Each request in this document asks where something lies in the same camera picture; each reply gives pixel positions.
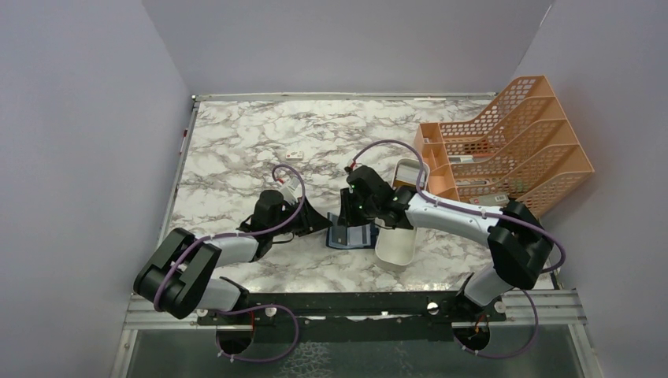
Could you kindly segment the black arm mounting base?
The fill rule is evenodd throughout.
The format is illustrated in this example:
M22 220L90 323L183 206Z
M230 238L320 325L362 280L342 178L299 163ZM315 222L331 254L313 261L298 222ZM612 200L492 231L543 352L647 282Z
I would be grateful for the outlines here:
M229 354L253 344L360 343L424 340L452 342L467 336L476 347L489 326L503 322L495 298L472 309L457 291L245 293L232 315L203 310L197 324L214 328L214 342Z

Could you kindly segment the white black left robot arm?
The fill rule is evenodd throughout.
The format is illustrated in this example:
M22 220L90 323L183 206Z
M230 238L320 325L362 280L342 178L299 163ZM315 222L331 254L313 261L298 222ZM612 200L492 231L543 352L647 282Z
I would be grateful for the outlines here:
M278 235L301 237L330 226L332 222L306 198L291 202L280 191L264 190L253 213L234 232L199 241L183 228L170 231L140 269L133 291L152 302L158 312L176 319L211 307L228 323L238 323L247 315L248 291L230 279L214 280L213 271L263 258Z

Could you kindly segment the blue leather card holder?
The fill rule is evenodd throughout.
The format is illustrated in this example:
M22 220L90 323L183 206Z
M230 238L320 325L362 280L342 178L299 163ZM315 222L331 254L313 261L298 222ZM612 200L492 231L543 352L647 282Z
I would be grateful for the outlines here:
M328 228L325 245L335 250L362 250L374 249L380 229L375 224L366 224L356 227L338 225L339 217L334 213L327 213L332 225Z

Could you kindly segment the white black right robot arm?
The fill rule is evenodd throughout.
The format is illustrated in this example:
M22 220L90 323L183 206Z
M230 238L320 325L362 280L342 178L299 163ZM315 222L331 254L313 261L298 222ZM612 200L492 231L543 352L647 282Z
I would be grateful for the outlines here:
M381 220L393 229L434 229L486 246L490 264L469 276L455 298L455 312L472 321L500 295L535 287L555 245L521 202L475 206L440 198L414 185L392 187L366 165L348 169L340 190L340 220L361 226Z

